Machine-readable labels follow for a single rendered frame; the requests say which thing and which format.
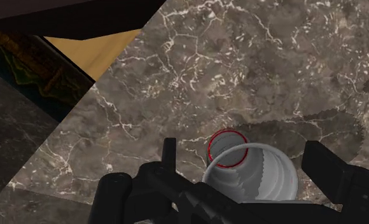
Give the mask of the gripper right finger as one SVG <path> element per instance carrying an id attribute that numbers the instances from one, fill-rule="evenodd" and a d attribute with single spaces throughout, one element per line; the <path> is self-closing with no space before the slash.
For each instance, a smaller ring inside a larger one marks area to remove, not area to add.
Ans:
<path id="1" fill-rule="evenodd" d="M 344 162 L 319 141 L 305 143 L 302 171 L 340 212 L 326 206 L 314 213 L 323 224 L 369 224 L 369 169 Z"/>

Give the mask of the dark patterned robot stand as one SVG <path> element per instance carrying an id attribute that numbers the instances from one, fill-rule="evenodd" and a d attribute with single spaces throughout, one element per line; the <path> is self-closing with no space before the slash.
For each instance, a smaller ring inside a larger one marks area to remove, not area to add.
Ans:
<path id="1" fill-rule="evenodd" d="M 61 122 L 95 81 L 40 36 L 0 31 L 0 77 Z"/>

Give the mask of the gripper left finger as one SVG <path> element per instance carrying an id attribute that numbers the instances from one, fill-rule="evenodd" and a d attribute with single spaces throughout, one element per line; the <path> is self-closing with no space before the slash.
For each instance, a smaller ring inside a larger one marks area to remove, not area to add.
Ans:
<path id="1" fill-rule="evenodd" d="M 134 178 L 114 172 L 99 180 L 87 224 L 204 224 L 179 205 L 191 185 L 176 173 L 176 139 L 166 137 L 162 159 L 141 165 Z"/>

